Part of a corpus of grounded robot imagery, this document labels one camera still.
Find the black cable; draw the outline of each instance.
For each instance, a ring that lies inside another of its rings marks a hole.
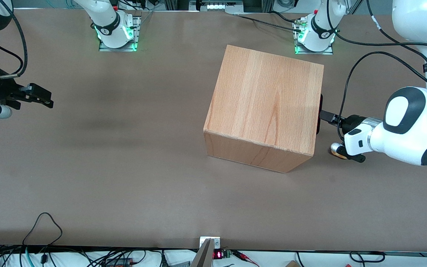
[[[329,22],[329,26],[331,29],[334,29],[334,27],[332,27],[332,22],[330,20],[330,13],[329,13],[329,8],[326,9],[327,10],[327,20]],[[375,47],[381,47],[381,46],[403,46],[403,45],[415,45],[415,46],[427,46],[427,43],[420,43],[420,42],[404,42],[404,43],[362,43],[362,42],[357,42],[357,41],[352,41],[349,39],[346,39],[345,37],[342,37],[338,32],[337,32],[337,28],[335,29],[335,35],[337,35],[337,37],[339,37],[340,39],[342,39],[343,41],[347,42],[347,43],[351,43],[351,44],[356,44],[356,45],[362,45],[362,46],[375,46]]]
[[[88,257],[88,255],[85,253],[85,251],[83,249],[80,248],[80,250],[82,251],[81,254],[84,255],[87,258],[88,262],[91,263],[91,266],[93,266],[94,261],[92,259],[90,259],[90,257]]]
[[[301,257],[299,256],[299,252],[298,251],[296,252],[296,255],[298,255],[298,262],[299,262],[299,264],[301,265],[301,267],[304,267],[304,264],[302,264]]]
[[[22,267],[22,246],[21,246],[21,250],[19,250],[19,266]]]
[[[290,20],[290,19],[288,19],[287,17],[283,16],[283,14],[281,14],[281,13],[279,13],[279,12],[276,12],[276,11],[274,11],[274,10],[271,10],[269,13],[271,13],[271,14],[276,14],[276,15],[278,15],[279,17],[281,17],[283,20],[286,20],[287,22],[291,22],[291,23],[294,23],[296,20],[300,20],[300,19],[301,19],[301,18],[298,18],[298,19]]]
[[[13,57],[15,57],[15,58],[17,58],[19,60],[19,68],[17,68],[17,70],[15,72],[11,73],[11,74],[15,74],[15,73],[17,73],[18,71],[20,71],[22,69],[23,62],[22,62],[22,59],[21,59],[20,56],[18,56],[17,54],[15,54],[15,53],[7,50],[6,48],[4,48],[2,46],[0,46],[0,50],[6,52],[8,54],[10,54],[11,56],[13,56]]]
[[[52,255],[50,254],[50,251],[48,251],[47,253],[49,254],[50,261],[52,261],[52,265],[54,265],[54,267],[57,267],[56,263],[52,259]]]
[[[5,259],[4,257],[3,257],[3,264],[1,265],[1,267],[5,267],[5,265],[6,265],[6,262],[7,262],[7,260],[9,260],[9,258],[11,257],[11,255],[12,255],[12,252],[15,250],[15,248],[13,248],[12,250],[11,250],[11,252],[9,253],[9,255],[7,256],[7,258]]]
[[[161,267],[161,265],[162,265],[162,260],[163,260],[163,254],[161,253],[161,252],[159,252],[159,251],[156,251],[156,250],[150,250],[151,252],[157,252],[157,253],[159,253],[159,254],[161,254],[161,262],[159,263],[159,267]]]
[[[354,259],[354,257],[352,255],[359,256],[360,260]],[[380,263],[380,262],[383,262],[385,260],[385,253],[381,253],[381,256],[382,256],[382,258],[380,260],[364,260],[363,257],[360,255],[360,253],[358,253],[357,251],[351,251],[349,253],[350,259],[353,260],[354,262],[361,263],[363,265],[363,267],[365,267],[365,263]]]
[[[58,238],[56,238],[54,241],[52,241],[52,242],[50,242],[47,246],[49,246],[49,245],[52,245],[52,244],[54,244],[57,240],[59,240],[61,237],[62,237],[62,234],[64,233],[63,231],[62,231],[62,228],[56,223],[56,221],[54,220],[54,218],[52,217],[52,215],[50,214],[50,213],[48,213],[48,212],[43,212],[43,213],[41,213],[41,214],[39,214],[39,216],[37,217],[37,219],[36,219],[36,222],[34,223],[34,225],[32,226],[32,228],[31,228],[31,231],[29,231],[29,233],[27,233],[27,235],[24,237],[24,239],[22,240],[22,245],[26,245],[25,244],[25,241],[26,241],[26,238],[32,233],[32,231],[34,230],[34,228],[36,227],[36,225],[37,225],[37,222],[39,221],[39,218],[42,216],[42,215],[44,215],[44,214],[47,214],[47,215],[49,215],[49,217],[50,217],[50,219],[52,220],[52,223],[54,223],[54,225],[55,226],[57,226],[57,228],[59,228],[59,231],[60,231],[60,235],[58,236]]]
[[[14,13],[12,10],[6,5],[4,0],[0,0],[0,4],[6,9],[6,11],[10,14],[12,17],[12,20],[16,24],[17,30],[19,31],[19,35],[21,36],[22,41],[22,49],[24,50],[24,64],[22,64],[22,69],[19,73],[17,73],[17,77],[21,77],[22,74],[26,71],[27,68],[27,45],[26,45],[26,39],[24,37],[24,33],[22,32],[21,25],[19,24],[19,21],[14,16]]]
[[[342,116],[342,110],[344,109],[344,103],[345,103],[345,98],[347,96],[347,87],[349,86],[349,80],[350,77],[352,75],[352,73],[354,72],[354,69],[356,68],[356,66],[366,57],[370,56],[370,55],[374,55],[374,54],[383,54],[385,56],[389,56],[395,60],[397,60],[398,62],[400,62],[401,64],[403,64],[405,67],[407,67],[410,71],[412,71],[416,76],[418,76],[420,79],[422,79],[423,81],[427,82],[427,78],[424,77],[421,73],[419,73],[417,70],[415,70],[412,66],[410,66],[410,64],[406,63],[405,61],[403,61],[402,59],[400,59],[399,57],[390,54],[388,52],[384,52],[384,51],[373,51],[370,52],[368,54],[365,54],[364,56],[362,56],[352,67],[352,69],[349,72],[349,75],[347,76],[347,81],[345,82],[345,88],[344,88],[344,96],[342,98],[342,104],[340,106],[340,111],[339,111],[339,121],[337,122],[337,134],[339,135],[339,138],[343,141],[344,137],[342,136],[342,134],[340,133],[340,118]]]
[[[101,257],[99,257],[98,259],[96,259],[96,260],[93,260],[93,262],[95,262],[95,264],[97,264],[97,265],[101,265],[102,264],[102,262],[103,261],[106,261],[106,259],[108,258],[108,257],[111,257],[111,256],[113,256],[113,255],[115,255],[115,254],[117,254],[118,252],[117,252],[117,250],[115,250],[115,251],[110,251],[107,255],[104,255],[104,256],[101,256]]]
[[[244,16],[241,16],[241,15],[234,15],[234,16],[236,16],[236,17],[242,17],[242,18],[247,19],[247,20],[253,20],[254,22],[263,23],[263,24],[270,25],[270,26],[273,26],[273,27],[278,27],[278,28],[281,28],[281,29],[291,30],[293,32],[301,32],[300,29],[293,29],[293,28],[289,28],[289,27],[285,27],[285,26],[280,26],[280,25],[276,25],[276,24],[273,24],[273,23],[269,23],[269,22],[263,22],[261,20],[254,19],[252,17],[244,17]]]
[[[371,6],[370,6],[370,1],[369,0],[367,0],[367,8],[368,8],[368,12],[369,12],[370,16],[372,17],[373,21],[376,22],[375,16],[373,15],[373,12],[371,11]],[[397,41],[395,38],[393,38],[390,35],[388,35],[381,27],[379,27],[378,31],[380,31],[386,38],[388,38],[389,40],[391,40],[395,44],[400,44],[399,41]],[[427,57],[423,53],[421,53],[420,51],[417,51],[417,50],[415,50],[415,49],[413,49],[411,47],[405,46],[404,44],[402,44],[401,46],[404,47],[405,49],[408,49],[409,51],[411,51],[411,52],[419,55],[427,63]]]
[[[144,256],[141,258],[141,260],[139,260],[138,262],[135,262],[133,265],[138,264],[140,262],[142,262],[144,260],[144,258],[146,257],[146,250],[144,250]]]

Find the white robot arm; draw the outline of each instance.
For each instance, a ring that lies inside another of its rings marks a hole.
[[[305,17],[305,28],[303,34],[299,35],[298,42],[310,51],[320,52],[329,47],[333,38],[334,32],[339,25],[340,20],[347,12],[347,6],[344,0],[330,0],[327,5],[327,0],[321,0],[321,5],[317,13],[312,13]],[[329,8],[329,24],[327,18],[327,8]]]
[[[110,48],[119,48],[134,38],[133,15],[115,11],[108,0],[75,0],[93,21],[98,38]]]
[[[412,42],[427,43],[427,0],[393,0],[393,26],[398,34]],[[418,46],[427,57],[427,46]],[[427,64],[424,65],[427,75]],[[409,86],[388,99],[383,121],[352,115],[338,120],[331,113],[321,114],[329,123],[342,128],[344,143],[331,145],[332,153],[363,162],[364,152],[383,152],[413,165],[427,165],[427,88]]]

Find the metal bracket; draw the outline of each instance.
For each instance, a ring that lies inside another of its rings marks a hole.
[[[220,248],[219,237],[200,237],[200,248],[190,267],[212,267],[214,250]]]
[[[200,237],[199,247],[201,247],[202,244],[205,242],[205,240],[208,238],[213,239],[213,244],[215,245],[214,248],[216,250],[218,250],[220,248],[220,238],[219,237]]]

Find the robot logo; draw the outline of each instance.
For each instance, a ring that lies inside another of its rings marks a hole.
[[[100,29],[100,32],[101,32],[103,35],[109,35],[109,34],[110,34],[110,31],[109,31],[108,29],[105,29],[105,28]]]

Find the wood grain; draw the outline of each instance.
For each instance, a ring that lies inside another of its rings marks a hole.
[[[203,128],[207,153],[280,172],[312,157],[323,69],[227,46]]]

